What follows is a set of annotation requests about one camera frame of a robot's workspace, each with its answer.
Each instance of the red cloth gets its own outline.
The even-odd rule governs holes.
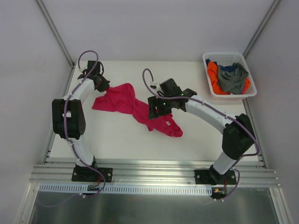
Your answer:
[[[150,120],[149,106],[135,98],[134,88],[129,83],[110,87],[104,96],[95,99],[93,109],[132,114],[139,123],[145,124],[149,131],[156,129],[171,137],[183,135],[183,131],[174,122],[171,114]]]

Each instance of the gray floor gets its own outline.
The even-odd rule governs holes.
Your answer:
[[[69,196],[40,192],[39,200],[53,205]],[[278,219],[269,190],[237,189],[225,202],[213,202],[208,196],[100,194],[91,199],[76,196],[55,208],[36,205],[31,223],[278,224]]]

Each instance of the blue cloth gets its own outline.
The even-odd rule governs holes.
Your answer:
[[[209,62],[211,60],[210,59],[206,59],[206,65],[208,66]],[[232,72],[234,71],[238,66],[236,65],[230,65],[230,66],[222,66],[220,65],[220,69],[223,71],[227,71],[227,72]]]

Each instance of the vent grille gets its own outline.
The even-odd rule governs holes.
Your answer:
[[[40,191],[65,193],[92,193],[87,191],[88,184],[50,184],[42,183]],[[142,185],[106,185],[102,193],[110,194],[155,194],[155,195],[212,195],[211,187],[170,187]]]

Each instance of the orange cloth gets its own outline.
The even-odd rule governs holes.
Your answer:
[[[225,92],[222,88],[218,85],[218,77],[217,77],[218,67],[217,65],[210,61],[207,65],[207,73],[210,77],[212,88],[215,94],[218,95],[229,95],[229,92]]]
[[[229,92],[223,91],[223,89],[218,85],[218,76],[217,76],[218,67],[214,62],[210,61],[209,64],[207,65],[207,73],[210,77],[212,88],[213,88],[213,91],[215,94],[217,94],[217,95],[229,95],[230,94]],[[250,82],[249,78],[246,78],[245,86],[244,86],[244,90],[243,90],[242,94],[244,94],[247,91],[247,89],[250,87],[250,85],[251,85],[251,82]]]

